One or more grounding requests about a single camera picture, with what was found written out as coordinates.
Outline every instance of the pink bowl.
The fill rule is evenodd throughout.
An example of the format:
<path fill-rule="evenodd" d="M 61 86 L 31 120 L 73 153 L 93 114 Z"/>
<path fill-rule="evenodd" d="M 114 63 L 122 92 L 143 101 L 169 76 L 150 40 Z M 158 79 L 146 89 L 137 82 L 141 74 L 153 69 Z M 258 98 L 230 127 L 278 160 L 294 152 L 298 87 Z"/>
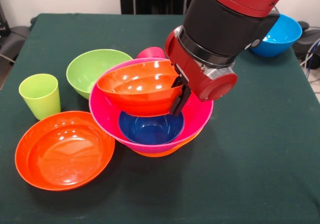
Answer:
<path fill-rule="evenodd" d="M 142 50 L 140 54 L 138 54 L 137 59 L 140 58 L 166 58 L 166 54 L 160 47 L 149 47 L 145 50 Z"/>
<path fill-rule="evenodd" d="M 134 59 L 130 61 L 123 62 L 109 69 L 107 72 L 140 63 L 145 61 L 163 60 L 161 58 L 141 58 Z M 201 102 L 195 94 L 192 93 L 188 99 L 186 105 L 184 106 L 182 112 L 184 116 L 185 126 L 181 134 L 173 141 L 167 144 L 161 145 L 143 145 L 137 144 L 129 141 L 121 132 L 118 119 L 121 110 L 111 104 L 109 99 L 104 95 L 97 85 L 93 87 L 93 90 L 89 98 L 90 112 L 95 120 L 95 122 L 103 129 L 106 133 L 114 137 L 116 140 L 120 141 L 122 144 L 126 145 L 130 149 L 142 153 L 160 153 L 172 149 L 186 139 L 192 137 L 197 132 L 199 132 L 209 121 L 212 114 L 214 102 L 205 101 Z"/>

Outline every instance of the stacked bowls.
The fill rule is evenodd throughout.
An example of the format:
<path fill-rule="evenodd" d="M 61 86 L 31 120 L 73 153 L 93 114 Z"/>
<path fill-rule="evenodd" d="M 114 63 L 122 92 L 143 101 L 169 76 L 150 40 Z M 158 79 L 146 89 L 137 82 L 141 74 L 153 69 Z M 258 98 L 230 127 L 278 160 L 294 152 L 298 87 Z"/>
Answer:
<path fill-rule="evenodd" d="M 214 106 L 192 93 L 180 116 L 169 115 L 181 93 L 180 87 L 171 88 L 177 76 L 167 59 L 125 61 L 94 85 L 91 114 L 101 129 L 133 151 L 148 157 L 171 154 L 201 132 Z"/>

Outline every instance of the table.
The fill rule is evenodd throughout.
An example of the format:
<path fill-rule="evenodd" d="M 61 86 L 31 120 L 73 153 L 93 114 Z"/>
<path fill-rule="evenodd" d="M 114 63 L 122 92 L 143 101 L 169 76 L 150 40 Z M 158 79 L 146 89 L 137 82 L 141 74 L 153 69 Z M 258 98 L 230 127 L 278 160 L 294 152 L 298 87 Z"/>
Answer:
<path fill-rule="evenodd" d="M 163 46 L 182 16 L 39 15 L 0 92 L 1 223 L 319 223 L 320 106 L 292 52 L 245 51 L 236 87 L 203 132 L 176 153 L 146 158 L 117 143 L 107 168 L 73 191 L 34 188 L 15 148 L 36 123 L 18 94 L 35 73 L 58 78 L 63 111 L 89 111 L 66 80 L 77 55 Z"/>

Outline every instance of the orange plate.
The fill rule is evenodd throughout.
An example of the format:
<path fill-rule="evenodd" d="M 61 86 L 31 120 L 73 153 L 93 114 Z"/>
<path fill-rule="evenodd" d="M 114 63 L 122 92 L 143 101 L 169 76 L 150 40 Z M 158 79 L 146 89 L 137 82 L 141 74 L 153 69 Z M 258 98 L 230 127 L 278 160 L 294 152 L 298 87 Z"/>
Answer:
<path fill-rule="evenodd" d="M 97 86 L 110 101 L 138 117 L 169 114 L 181 86 L 171 88 L 178 74 L 169 60 L 122 67 L 103 75 Z"/>
<path fill-rule="evenodd" d="M 15 166 L 35 187 L 75 189 L 103 171 L 114 144 L 90 113 L 62 112 L 36 123 L 24 134 L 15 152 Z"/>
<path fill-rule="evenodd" d="M 164 152 L 161 152 L 161 153 L 142 153 L 142 152 L 138 152 L 138 151 L 135 151 L 135 150 L 134 150 L 134 152 L 136 152 L 136 153 L 138 153 L 140 155 L 146 156 L 146 157 L 164 157 L 164 156 L 167 156 L 167 155 L 170 155 L 170 154 L 174 153 L 175 151 L 179 150 L 184 145 L 186 145 L 189 142 L 191 142 L 193 139 L 195 139 L 200 134 L 201 131 L 202 131 L 202 129 L 199 132 L 197 132 L 195 135 L 190 137 L 189 139 L 187 139 L 187 140 L 181 142 L 179 145 L 175 146 L 174 148 L 172 148 L 170 150 L 167 150 L 167 151 L 164 151 Z"/>

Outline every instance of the plastic cup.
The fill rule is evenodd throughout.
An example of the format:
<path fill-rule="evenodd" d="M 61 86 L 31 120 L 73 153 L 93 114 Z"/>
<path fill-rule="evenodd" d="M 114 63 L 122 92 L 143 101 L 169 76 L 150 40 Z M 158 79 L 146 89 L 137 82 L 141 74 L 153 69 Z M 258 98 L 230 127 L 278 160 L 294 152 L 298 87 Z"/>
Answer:
<path fill-rule="evenodd" d="M 55 76 L 29 76 L 21 82 L 19 93 L 38 120 L 61 111 L 58 80 Z"/>
<path fill-rule="evenodd" d="M 138 55 L 137 59 L 140 58 L 166 58 L 166 54 L 160 47 L 149 47 L 142 50 Z"/>

